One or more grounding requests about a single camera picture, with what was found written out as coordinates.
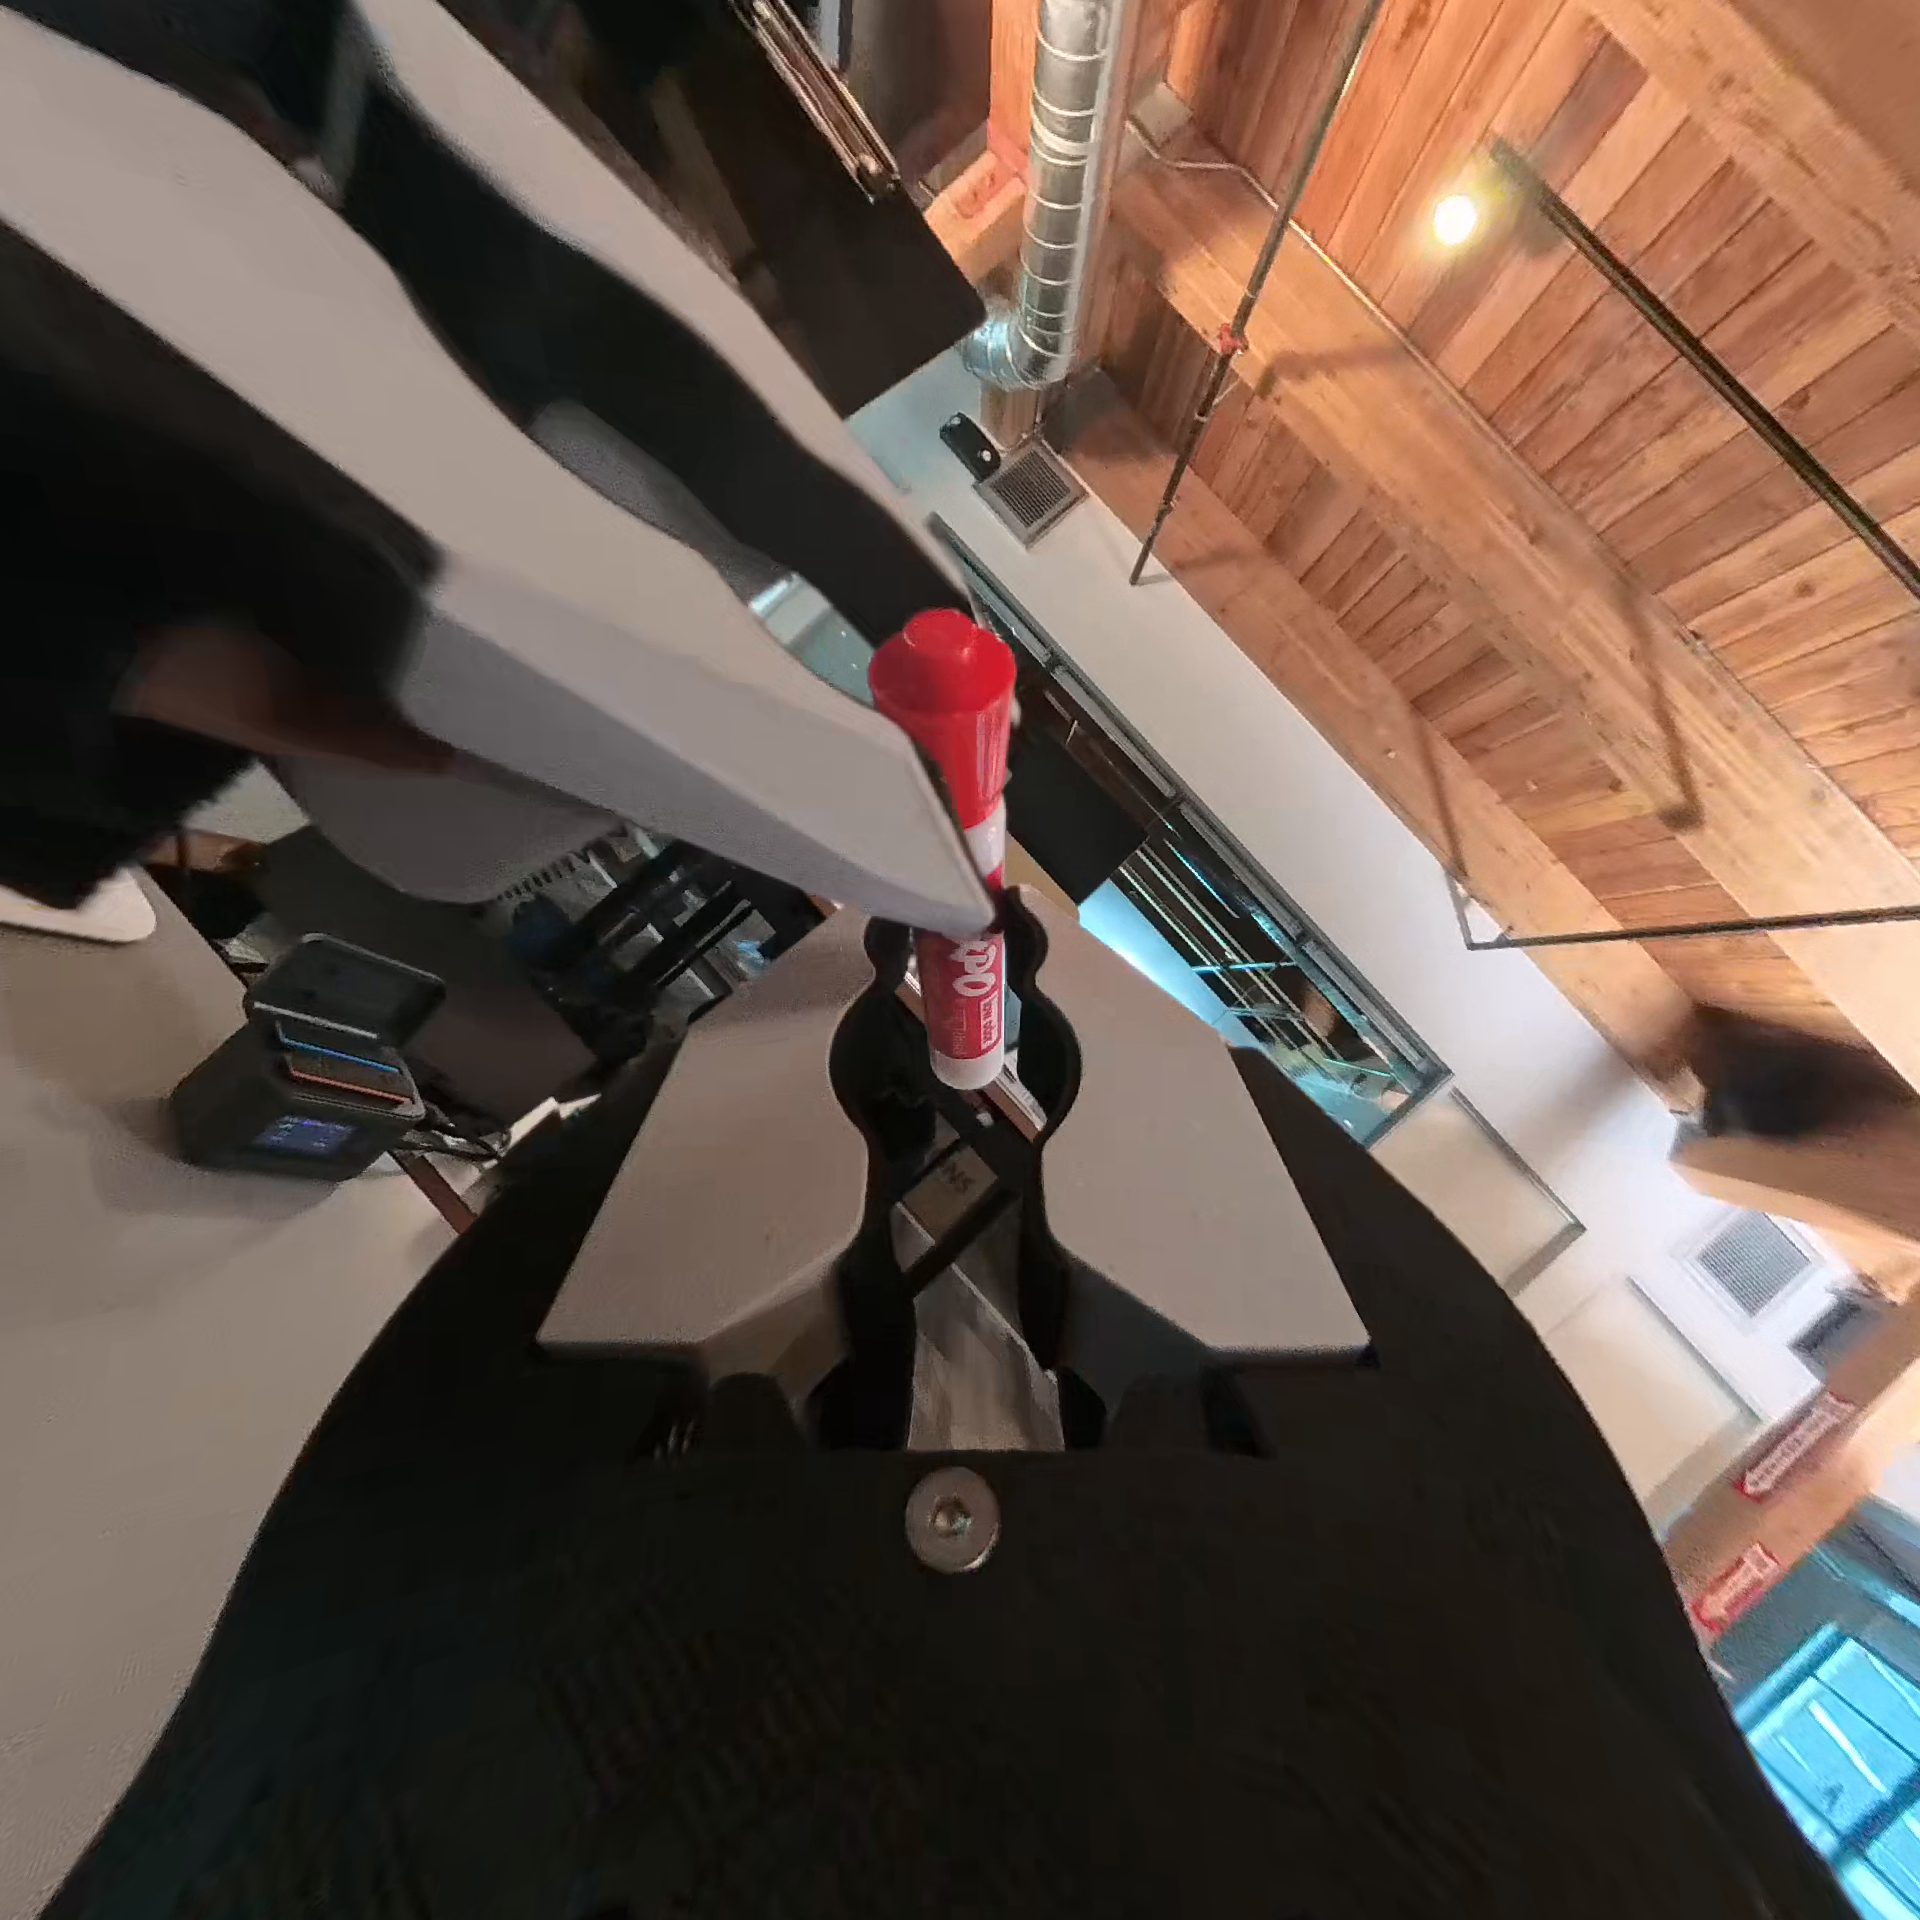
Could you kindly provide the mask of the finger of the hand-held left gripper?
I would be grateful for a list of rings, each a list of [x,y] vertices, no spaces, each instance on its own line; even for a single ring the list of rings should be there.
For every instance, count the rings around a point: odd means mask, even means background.
[[[970,614],[938,550],[692,248],[527,6],[342,6],[342,218],[464,374],[742,601],[797,578],[864,640]]]
[[[461,777],[646,826],[880,920],[996,910],[897,726],[464,374],[342,215],[342,17],[5,17],[5,230],[430,542],[391,702]]]

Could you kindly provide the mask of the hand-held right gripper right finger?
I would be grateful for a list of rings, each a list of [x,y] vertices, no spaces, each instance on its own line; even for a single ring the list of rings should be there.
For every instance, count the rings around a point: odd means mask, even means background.
[[[1050,903],[1023,912],[1032,988],[1071,1044],[1040,1144],[1040,1250],[1062,1266],[1053,1364],[1358,1360],[1366,1328],[1226,1042]]]

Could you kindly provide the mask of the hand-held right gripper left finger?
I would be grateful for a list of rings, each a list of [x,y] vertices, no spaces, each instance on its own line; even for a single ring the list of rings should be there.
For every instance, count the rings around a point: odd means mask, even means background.
[[[824,1376],[844,1358],[832,1272],[865,1215],[868,1147],[830,1054],[872,986],[865,937],[838,910],[687,1032],[543,1354],[653,1354],[702,1376]]]

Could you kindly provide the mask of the red white marker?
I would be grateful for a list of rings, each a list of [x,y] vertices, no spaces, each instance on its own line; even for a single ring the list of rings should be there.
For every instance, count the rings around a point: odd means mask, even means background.
[[[909,618],[868,666],[876,710],[905,731],[938,775],[951,815],[986,889],[1004,884],[1004,786],[1017,694],[1009,648],[970,615]],[[913,932],[927,1060],[938,1083],[977,1092],[1005,1054],[1005,943]]]

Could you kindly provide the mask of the black square panel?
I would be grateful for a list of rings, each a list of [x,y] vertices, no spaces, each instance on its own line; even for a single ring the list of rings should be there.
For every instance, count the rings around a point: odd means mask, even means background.
[[[1020,751],[1004,800],[1013,841],[1073,908],[1113,880],[1144,841],[1148,824],[1045,742]]]

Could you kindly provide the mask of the white screen stand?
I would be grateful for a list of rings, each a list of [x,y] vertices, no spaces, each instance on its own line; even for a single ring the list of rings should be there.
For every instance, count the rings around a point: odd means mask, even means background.
[[[122,868],[78,905],[48,905],[2,887],[2,928],[80,945],[129,947],[152,937],[158,915],[142,880]]]

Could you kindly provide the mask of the black battery charging case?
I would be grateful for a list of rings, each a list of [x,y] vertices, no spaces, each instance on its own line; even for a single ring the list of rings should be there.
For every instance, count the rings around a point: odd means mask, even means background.
[[[309,932],[241,998],[244,1023],[168,1096],[199,1168],[342,1184],[425,1124],[404,1057],[444,1007],[438,976]]]

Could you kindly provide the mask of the large window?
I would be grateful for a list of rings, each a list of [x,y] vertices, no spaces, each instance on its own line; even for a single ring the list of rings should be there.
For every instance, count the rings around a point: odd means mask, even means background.
[[[1916,1919],[1916,1678],[1825,1623],[1742,1694],[1734,1722],[1852,1906]]]

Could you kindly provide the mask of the glass wall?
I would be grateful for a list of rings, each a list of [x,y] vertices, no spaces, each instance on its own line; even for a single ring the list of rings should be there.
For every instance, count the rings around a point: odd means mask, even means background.
[[[1148,824],[1140,851],[1077,905],[1081,922],[1224,1042],[1266,1057],[1359,1146],[1377,1146],[1449,1087],[1452,1071],[946,520],[927,529],[1014,652],[1009,770],[1020,751],[1045,742]]]

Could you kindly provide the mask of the wall air vent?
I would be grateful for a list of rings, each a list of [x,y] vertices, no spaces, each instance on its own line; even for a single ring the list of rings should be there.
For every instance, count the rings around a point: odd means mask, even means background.
[[[1028,551],[1087,498],[1087,489],[1045,440],[1025,440],[973,483],[973,497]]]
[[[1829,1273],[1822,1252],[1794,1225],[1742,1210],[1726,1211],[1678,1262],[1721,1310],[1746,1323],[1798,1304]]]

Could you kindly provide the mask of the silver ceiling duct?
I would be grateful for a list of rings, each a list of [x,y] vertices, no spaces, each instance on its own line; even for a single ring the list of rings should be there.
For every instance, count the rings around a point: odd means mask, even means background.
[[[1014,298],[962,344],[962,363],[992,394],[1040,394],[1071,374],[1122,145],[1136,11],[1037,6]]]

